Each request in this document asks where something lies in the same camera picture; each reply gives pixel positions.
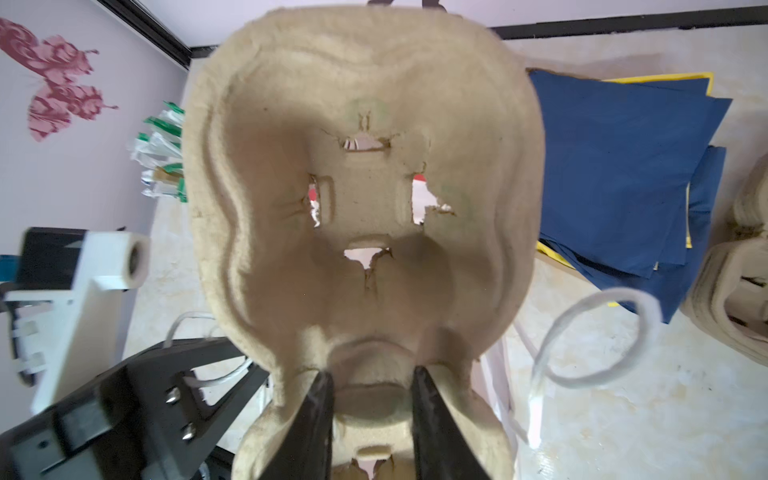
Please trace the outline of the brown pulp cup carriers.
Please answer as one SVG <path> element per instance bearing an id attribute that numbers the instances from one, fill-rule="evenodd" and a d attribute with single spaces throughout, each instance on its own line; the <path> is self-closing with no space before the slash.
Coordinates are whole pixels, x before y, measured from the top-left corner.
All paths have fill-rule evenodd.
<path id="1" fill-rule="evenodd" d="M 767 364 L 767 158 L 751 170 L 733 207 L 732 240 L 708 250 L 683 312 L 700 330 Z"/>

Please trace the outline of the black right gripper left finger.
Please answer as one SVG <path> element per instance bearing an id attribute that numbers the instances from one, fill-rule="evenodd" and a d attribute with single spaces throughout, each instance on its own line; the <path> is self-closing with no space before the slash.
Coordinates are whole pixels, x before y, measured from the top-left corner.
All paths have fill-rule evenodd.
<path id="1" fill-rule="evenodd" d="M 334 383 L 332 375 L 315 377 L 274 457 L 260 479 L 330 479 Z"/>

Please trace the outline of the black vertical frame post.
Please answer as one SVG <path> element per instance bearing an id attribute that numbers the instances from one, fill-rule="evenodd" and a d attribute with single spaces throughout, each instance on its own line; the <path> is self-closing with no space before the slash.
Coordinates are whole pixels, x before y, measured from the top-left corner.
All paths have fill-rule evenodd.
<path id="1" fill-rule="evenodd" d="M 95 3 L 147 40 L 181 68 L 189 69 L 192 59 L 191 49 L 157 20 L 140 1 L 95 0 Z"/>

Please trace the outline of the brown pulp cup carrier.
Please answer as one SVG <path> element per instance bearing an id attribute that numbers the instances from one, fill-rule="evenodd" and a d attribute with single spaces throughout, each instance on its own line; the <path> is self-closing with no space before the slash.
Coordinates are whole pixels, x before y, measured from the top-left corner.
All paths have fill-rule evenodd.
<path id="1" fill-rule="evenodd" d="M 470 376 L 530 285 L 544 149 L 521 60 L 446 12 L 280 9 L 215 50 L 182 138 L 195 253 L 220 328 L 274 384 L 235 478 L 265 471 L 322 372 L 332 469 L 411 477 L 418 366 L 482 471 L 513 477 Z"/>

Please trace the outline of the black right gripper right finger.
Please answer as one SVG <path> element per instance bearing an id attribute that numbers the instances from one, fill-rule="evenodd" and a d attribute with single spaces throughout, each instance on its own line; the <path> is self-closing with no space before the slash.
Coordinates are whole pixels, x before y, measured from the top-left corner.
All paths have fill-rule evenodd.
<path id="1" fill-rule="evenodd" d="M 416 478 L 489 480 L 423 366 L 414 370 L 411 396 Z"/>

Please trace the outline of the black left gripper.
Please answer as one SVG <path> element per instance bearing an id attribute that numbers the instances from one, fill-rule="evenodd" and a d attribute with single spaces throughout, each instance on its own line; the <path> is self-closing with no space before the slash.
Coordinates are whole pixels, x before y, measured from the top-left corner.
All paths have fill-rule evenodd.
<path id="1" fill-rule="evenodd" d="M 229 340 L 157 344 L 1 436 L 4 479 L 228 479 L 218 442 L 269 374 L 251 365 L 215 404 L 185 379 L 239 356 Z"/>

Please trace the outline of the navy blue paper bags stack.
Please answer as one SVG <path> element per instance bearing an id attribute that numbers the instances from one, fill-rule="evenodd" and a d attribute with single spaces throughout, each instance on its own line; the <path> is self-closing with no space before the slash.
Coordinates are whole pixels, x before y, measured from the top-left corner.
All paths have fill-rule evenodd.
<path id="1" fill-rule="evenodd" d="M 708 245 L 731 100 L 705 78 L 529 76 L 546 136 L 540 242 L 600 289 L 653 295 L 670 320 Z"/>

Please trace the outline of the red white paper takeout bag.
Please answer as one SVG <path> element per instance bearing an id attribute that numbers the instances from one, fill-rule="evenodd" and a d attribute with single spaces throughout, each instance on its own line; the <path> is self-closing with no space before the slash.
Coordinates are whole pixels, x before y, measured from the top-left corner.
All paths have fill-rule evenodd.
<path id="1" fill-rule="evenodd" d="M 538 341 L 538 334 L 543 333 L 543 327 L 539 328 L 539 326 L 533 325 L 535 323 L 533 322 L 533 313 L 536 312 L 534 312 L 532 302 L 533 300 L 543 301 L 544 293 L 546 292 L 538 287 L 531 287 L 524 306 L 516 317 L 517 319 L 512 323 L 505 336 L 497 342 L 500 345 L 499 348 L 504 347 L 504 352 L 506 352 L 504 353 L 506 355 L 504 358 L 506 360 L 494 360 L 498 356 L 495 353 L 498 348 L 494 346 L 481 357 L 477 368 L 473 366 L 472 388 L 475 388 L 474 384 L 476 383 L 474 377 L 479 375 L 480 377 L 477 381 L 485 386 L 477 387 L 480 388 L 478 395 L 486 403 L 488 402 L 488 395 L 493 397 L 491 409 L 501 424 L 506 425 L 503 428 L 506 435 L 510 438 L 512 445 L 510 448 L 513 451 L 516 450 L 517 446 L 522 445 L 522 440 L 517 435 L 523 432 L 523 430 L 528 434 L 531 433 L 532 429 L 534 433 L 538 431 L 542 440 L 539 445 L 540 447 L 544 445 L 544 440 L 554 438 L 554 433 L 549 434 L 547 433 L 549 430 L 544 431 L 544 424 L 549 425 L 549 423 L 554 422 L 552 419 L 555 417 L 554 410 L 552 410 L 552 412 L 547 411 L 547 419 L 544 419 L 544 398 L 545 396 L 549 398 L 549 396 L 554 395 L 552 393 L 554 387 L 551 385 L 558 385 L 561 389 L 592 389 L 627 375 L 631 370 L 638 367 L 642 360 L 646 359 L 645 357 L 649 354 L 651 345 L 656 340 L 658 327 L 661 326 L 661 322 L 658 321 L 654 322 L 652 327 L 650 326 L 651 323 L 640 322 L 640 327 L 643 327 L 643 325 L 648 326 L 645 329 L 646 333 L 642 336 L 645 343 L 640 348 L 640 353 L 632 353 L 637 349 L 633 350 L 632 345 L 630 345 L 630 337 L 634 336 L 634 343 L 637 343 L 637 338 L 641 338 L 639 334 L 640 327 L 633 327 L 631 325 L 633 322 L 636 323 L 637 320 L 630 319 L 629 312 L 618 312 L 618 310 L 623 310 L 618 304 L 615 308 L 609 308 L 615 302 L 601 303 L 595 307 L 590 307 L 589 311 L 586 306 L 579 307 L 579 315 L 573 317 L 569 328 L 567 330 L 562 329 L 562 331 L 558 330 L 560 333 L 556 335 L 553 334 L 555 332 L 555 323 L 557 323 L 557 320 L 555 320 L 547 332 L 547 335 L 555 335 L 548 344 L 551 347 L 551 351 L 547 367 L 551 375 L 563 377 L 570 386 L 560 385 L 552 377 L 547 377 L 546 383 L 542 384 L 544 386 L 540 389 L 542 413 L 536 417 L 528 408 L 526 410 L 528 412 L 527 418 L 529 419 L 528 426 L 523 426 L 524 422 L 518 422 L 514 418 L 515 414 L 512 413 L 514 407 L 511 406 L 511 403 L 508 407 L 502 407 L 502 393 L 508 392 L 509 395 L 512 395 L 512 387 L 495 386 L 495 384 L 492 386 L 491 380 L 494 382 L 496 380 L 499 382 L 508 381 L 509 385 L 511 385 L 513 374 L 522 373 L 522 367 L 518 368 L 516 365 L 522 362 L 522 353 L 518 355 L 518 350 L 521 350 L 523 347 L 507 346 L 507 340 L 509 340 L 507 337 L 513 335 L 513 330 L 517 332 L 514 335 L 525 345 L 528 345 L 525 348 L 532 349 L 533 353 L 530 354 L 534 358 L 542 350 L 544 337 L 547 337 L 547 335 L 544 335 L 541 339 L 541 346 L 534 346 L 529 336 L 526 336 L 527 334 L 524 335 L 523 323 L 525 327 L 534 327 L 532 333 L 537 336 L 533 340 Z M 181 307 L 178 307 L 176 310 L 168 310 L 165 313 L 161 312 L 159 314 L 159 320 L 155 321 L 153 327 L 157 330 L 155 335 L 157 339 L 160 339 L 161 330 L 163 331 L 163 341 L 173 331 L 173 335 L 170 338 L 171 340 L 176 339 L 174 343 L 179 343 L 180 339 L 192 337 L 202 337 L 210 340 L 223 335 L 220 329 L 218 329 L 212 314 L 202 311 L 205 310 L 204 307 L 198 308 L 199 311 L 188 311 L 186 313 L 182 313 L 181 310 Z M 596 333 L 587 331 L 587 323 L 592 320 L 597 323 Z M 222 439 L 218 441 L 217 446 L 232 453 L 237 451 L 250 424 L 263 413 L 268 403 L 272 400 L 272 389 L 273 387 L 260 387 L 257 390 L 255 399 L 249 399 L 244 411 L 238 414 L 234 423 L 228 427 Z M 540 418 L 542 420 L 541 426 L 537 428 L 532 427 L 530 424 L 531 417 Z"/>

